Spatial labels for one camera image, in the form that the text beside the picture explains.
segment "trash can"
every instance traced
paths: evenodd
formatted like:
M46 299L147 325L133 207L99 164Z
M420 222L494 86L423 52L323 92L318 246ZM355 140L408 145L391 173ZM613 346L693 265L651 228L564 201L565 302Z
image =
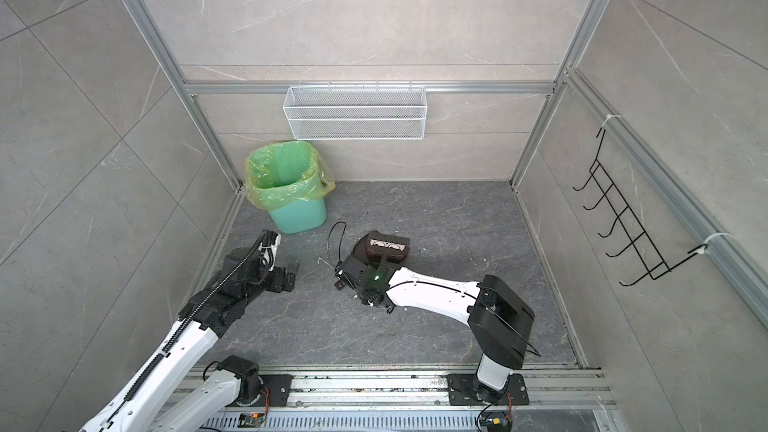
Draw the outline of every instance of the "trash can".
M281 142L250 153L245 162L248 200L270 213L283 234L326 221L327 196L335 187L327 164L308 142Z

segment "green trash bag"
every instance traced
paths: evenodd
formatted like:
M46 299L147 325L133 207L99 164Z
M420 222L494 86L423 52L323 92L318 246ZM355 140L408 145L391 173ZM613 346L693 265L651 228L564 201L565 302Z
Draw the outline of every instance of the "green trash bag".
M245 160L246 196L266 211L297 200L323 198L335 187L328 165L309 142L264 146Z

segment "vent grate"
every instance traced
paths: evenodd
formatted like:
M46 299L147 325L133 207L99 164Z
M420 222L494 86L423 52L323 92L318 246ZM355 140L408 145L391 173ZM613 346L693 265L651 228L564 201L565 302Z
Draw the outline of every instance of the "vent grate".
M372 411L284 411L270 412L266 422L258 428L262 432L345 432L360 430L474 430L476 411L470 410L372 410ZM219 412L208 419L205 427L216 427L224 432L248 430L237 427L239 412Z

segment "white wire basket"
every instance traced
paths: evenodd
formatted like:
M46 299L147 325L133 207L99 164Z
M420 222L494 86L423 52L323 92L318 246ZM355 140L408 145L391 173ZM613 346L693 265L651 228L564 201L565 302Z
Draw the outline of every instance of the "white wire basket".
M423 139L423 86L344 84L292 86L283 110L297 140Z

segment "dark marble floor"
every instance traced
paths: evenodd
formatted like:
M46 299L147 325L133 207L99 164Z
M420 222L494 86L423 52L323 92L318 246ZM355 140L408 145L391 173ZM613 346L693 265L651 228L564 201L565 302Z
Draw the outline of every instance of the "dark marble floor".
M481 280L495 274L536 313L528 363L575 362L563 319L506 182L343 182L327 198L328 219L283 236L276 263L298 262L293 292L263 293L206 355L238 354L259 364L450 364L479 361L472 332L450 318L397 308L387 314L337 291L326 264L326 236L336 220L349 226L342 256L368 231L410 237L404 264L420 274ZM244 201L225 251L250 246L266 212ZM331 242L332 260L341 226Z

